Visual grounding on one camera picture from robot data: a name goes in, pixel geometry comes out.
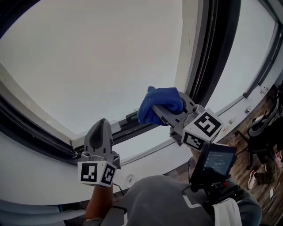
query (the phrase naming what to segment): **chair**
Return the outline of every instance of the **chair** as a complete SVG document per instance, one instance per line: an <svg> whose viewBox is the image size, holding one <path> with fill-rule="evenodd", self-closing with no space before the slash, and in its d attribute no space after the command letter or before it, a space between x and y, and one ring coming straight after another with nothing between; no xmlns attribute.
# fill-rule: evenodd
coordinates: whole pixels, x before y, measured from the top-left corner
<svg viewBox="0 0 283 226"><path fill-rule="evenodd" d="M275 159L273 147L275 146L277 139L272 135L279 131L275 130L274 126L269 126L268 124L278 111L278 107L279 98L276 99L276 103L272 107L269 114L266 115L265 111L264 115L252 120L252 123L248 128L249 138L247 138L238 130L235 132L235 135L240 134L240 136L248 144L247 151L250 154L250 164L247 166L247 170L250 170L252 167L254 154L257 154L257 157L259 158L261 164L266 163L266 155L269 155L273 160Z"/></svg>

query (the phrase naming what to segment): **window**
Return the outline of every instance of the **window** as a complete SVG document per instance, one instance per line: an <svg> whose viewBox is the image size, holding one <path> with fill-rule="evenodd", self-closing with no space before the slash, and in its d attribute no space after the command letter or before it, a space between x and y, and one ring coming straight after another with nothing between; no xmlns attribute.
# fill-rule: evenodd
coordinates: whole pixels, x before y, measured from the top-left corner
<svg viewBox="0 0 283 226"><path fill-rule="evenodd" d="M222 76L234 42L241 2L209 1L206 7L207 23L202 24L205 31L199 36L199 41L204 41L204 44L194 50L194 63L191 64L186 90L186 94L202 106L207 105Z"/></svg>
<svg viewBox="0 0 283 226"><path fill-rule="evenodd" d="M264 63L275 20L258 0L242 1L233 46L207 107L217 112L248 89Z"/></svg>
<svg viewBox="0 0 283 226"><path fill-rule="evenodd" d="M136 113L126 119L125 115L139 107L148 86L174 86L181 0L13 1L5 9L0 39L2 113L21 128L19 132L6 124L5 133L15 132L21 142L32 143L35 137L43 142L40 147L52 141L52 155L45 150L49 156L56 158L56 151L60 155L63 150L62 158L73 158L88 129L103 117L116 121L113 125L119 121L120 130L113 131L116 148L157 127L139 125ZM150 133L156 133L155 142L147 142L145 151L169 139L169 128ZM137 149L128 152L135 154Z"/></svg>

